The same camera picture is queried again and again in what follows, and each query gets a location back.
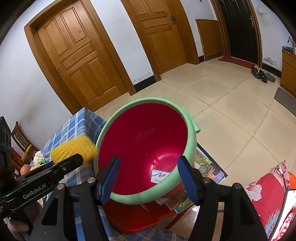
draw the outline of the red floral fabric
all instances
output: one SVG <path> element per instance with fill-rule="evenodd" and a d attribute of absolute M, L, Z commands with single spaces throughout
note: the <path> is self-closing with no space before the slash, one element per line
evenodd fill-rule
<path fill-rule="evenodd" d="M 285 161 L 245 187 L 268 237 L 279 217 L 287 188 L 290 188 L 290 181 Z"/>

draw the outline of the red doormat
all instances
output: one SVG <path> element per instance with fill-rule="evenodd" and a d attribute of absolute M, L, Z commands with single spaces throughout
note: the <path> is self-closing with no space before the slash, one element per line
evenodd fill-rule
<path fill-rule="evenodd" d="M 251 69 L 251 68 L 253 68 L 255 66 L 255 64 L 249 63 L 247 61 L 243 61 L 241 59 L 232 58 L 229 55 L 225 55 L 225 56 L 223 56 L 222 58 L 220 58 L 218 60 L 224 61 L 224 62 L 230 62 L 230 63 L 233 63 L 233 64 L 238 64 L 240 66 L 243 66 L 243 67 L 246 67 L 246 68 L 249 68 L 249 69 Z"/>

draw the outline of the white wall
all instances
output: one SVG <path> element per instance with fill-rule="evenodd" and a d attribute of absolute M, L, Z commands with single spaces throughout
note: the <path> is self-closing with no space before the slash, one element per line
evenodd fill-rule
<path fill-rule="evenodd" d="M 200 34 L 197 29 L 196 19 L 217 20 L 212 3 L 210 0 L 181 0 L 185 13 L 187 15 L 198 56 L 203 55 Z"/>
<path fill-rule="evenodd" d="M 153 75 L 133 24 L 120 0 L 91 0 L 133 84 Z"/>
<path fill-rule="evenodd" d="M 260 0 L 251 0 L 256 12 L 262 41 L 262 59 L 275 69 L 281 70 L 283 45 L 287 43 L 290 34 L 277 15 Z"/>
<path fill-rule="evenodd" d="M 24 26 L 54 0 L 36 0 L 0 45 L 0 116 L 12 130 L 18 121 L 41 148 L 72 115 L 49 85 L 28 44 Z M 136 31 L 120 0 L 91 0 L 133 84 L 153 75 Z M 13 147 L 22 152 L 13 142 Z"/>

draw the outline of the black door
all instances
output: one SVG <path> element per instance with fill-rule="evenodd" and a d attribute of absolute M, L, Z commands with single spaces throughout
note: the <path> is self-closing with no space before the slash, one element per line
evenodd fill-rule
<path fill-rule="evenodd" d="M 246 0 L 218 0 L 227 26 L 231 56 L 258 64 L 257 38 Z"/>

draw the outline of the black baseboard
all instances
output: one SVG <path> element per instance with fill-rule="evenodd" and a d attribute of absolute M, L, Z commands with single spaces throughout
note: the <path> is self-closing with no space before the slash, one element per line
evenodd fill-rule
<path fill-rule="evenodd" d="M 203 62 L 205 60 L 205 56 L 204 55 L 199 56 L 198 57 L 198 60 L 200 61 L 200 63 Z"/>
<path fill-rule="evenodd" d="M 281 78 L 281 71 L 265 64 L 265 63 L 262 63 L 262 69 L 265 69 L 267 71 L 269 71 L 270 73 L 276 75 L 277 77 L 280 77 Z"/>
<path fill-rule="evenodd" d="M 139 92 L 154 83 L 156 83 L 156 79 L 155 79 L 155 76 L 152 75 L 152 76 L 148 77 L 147 79 L 142 80 L 141 82 L 135 84 L 134 87 L 135 87 L 136 91 Z"/>

